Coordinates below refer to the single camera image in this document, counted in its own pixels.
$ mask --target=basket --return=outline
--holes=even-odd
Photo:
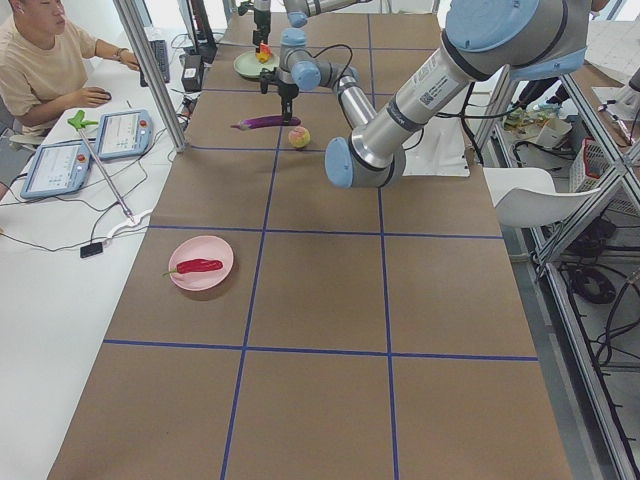
[[[582,141],[582,148],[569,170],[569,191],[586,192],[593,190],[600,177],[609,168],[609,162],[602,149],[592,138]]]
[[[582,141],[582,148],[576,156],[569,170],[569,191],[585,192],[597,187],[598,180],[610,167],[600,146],[592,138]],[[638,216],[633,204],[627,198],[623,188],[620,188],[608,209],[625,215]]]

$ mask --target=label on robot arm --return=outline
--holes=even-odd
[[[430,110],[439,110],[445,98],[458,87],[446,65],[438,59],[437,54],[432,55],[411,79],[415,96]]]

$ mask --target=green clamp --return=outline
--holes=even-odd
[[[78,110],[73,118],[67,120],[67,123],[76,130],[83,129],[89,125],[98,125],[98,122],[84,119],[84,110]]]

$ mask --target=keyboard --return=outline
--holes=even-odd
[[[169,83],[169,55],[167,53],[167,42],[165,40],[149,40],[149,46],[153,52],[153,56],[156,57],[156,63],[160,68],[160,73],[164,79],[164,83]],[[146,87],[148,83],[144,79],[142,69],[140,69],[140,86]]]

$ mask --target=beige t-shirt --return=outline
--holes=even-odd
[[[19,117],[32,107],[82,88],[87,81],[83,58],[95,55],[97,39],[67,21],[51,50],[42,50],[16,29],[13,17],[0,26],[0,96],[9,112]],[[39,134],[55,120],[23,127]]]

